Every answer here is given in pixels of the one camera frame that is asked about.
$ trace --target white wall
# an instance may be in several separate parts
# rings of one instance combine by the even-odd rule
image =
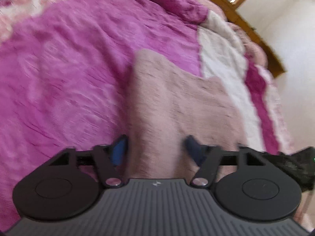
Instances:
[[[276,82],[295,146],[315,146],[315,1],[297,0],[261,35],[287,69]]]
[[[296,0],[246,0],[238,13],[261,34],[269,24]]]
[[[315,146],[315,1],[246,0],[238,13],[287,70],[276,82],[296,150]]]

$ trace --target silver rivet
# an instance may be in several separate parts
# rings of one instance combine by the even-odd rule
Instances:
[[[110,186],[118,186],[121,184],[121,180],[119,178],[111,177],[106,180],[106,184]]]
[[[198,177],[193,180],[193,184],[197,186],[205,186],[208,183],[209,183],[208,180],[202,177]]]

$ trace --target pink blanket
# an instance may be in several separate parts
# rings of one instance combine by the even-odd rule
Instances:
[[[196,77],[158,53],[141,50],[129,93],[128,178],[190,182],[198,167],[183,148],[187,135],[225,150],[247,144],[242,117],[218,77]],[[227,167],[221,176],[230,172]]]
[[[196,0],[68,0],[15,25],[0,48],[0,229],[19,218],[14,185],[65,146],[124,133],[135,51],[200,74]]]

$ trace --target wooden headboard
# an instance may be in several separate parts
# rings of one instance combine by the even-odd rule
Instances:
[[[274,78],[284,73],[285,70],[271,50],[271,48],[262,40],[262,38],[255,32],[255,30],[250,27],[250,25],[235,11],[234,5],[232,5],[228,0],[210,0],[217,4],[225,13],[229,22],[232,22],[242,28],[249,38],[257,43],[266,53],[268,59],[268,70],[272,73]]]

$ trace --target wrinkled fabric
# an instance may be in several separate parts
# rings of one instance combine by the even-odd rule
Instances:
[[[203,76],[217,76],[221,79],[242,116],[248,146],[260,152],[266,151],[261,120],[244,84],[248,64],[244,58],[242,42],[213,11],[209,12],[206,22],[198,27],[198,39]]]
[[[11,196],[24,176],[66,146],[126,132],[135,51],[200,75],[196,25],[206,15],[195,0],[67,0],[15,25],[0,48],[1,230],[19,218]]]
[[[256,73],[258,73],[266,82],[266,89],[262,98],[269,117],[272,120],[274,134],[279,143],[279,151],[286,155],[292,155],[298,152],[298,150],[294,148],[292,136],[288,131],[282,115],[281,100],[275,80],[271,72],[266,68],[256,64],[255,67],[258,69]]]
[[[238,150],[247,144],[243,119],[218,77],[189,74],[150,50],[137,53],[130,80],[127,178],[185,178],[198,170],[183,146],[199,143]],[[220,175],[231,172],[223,168]]]
[[[241,39],[241,41],[244,44],[246,53],[249,56],[251,56],[255,65],[260,65],[262,67],[267,68],[268,61],[267,61],[267,55],[264,52],[264,50],[258,44],[252,42],[251,39],[248,37],[248,35],[245,33],[245,31],[241,29],[239,26],[231,22],[227,22],[227,24],[229,25],[231,29],[233,29],[233,31]]]
[[[245,57],[248,63],[245,84],[250,92],[251,100],[254,103],[257,114],[261,120],[261,132],[265,148],[268,153],[277,155],[279,153],[279,143],[276,139],[273,122],[264,103],[267,84],[264,78],[260,76],[253,60],[248,56]]]

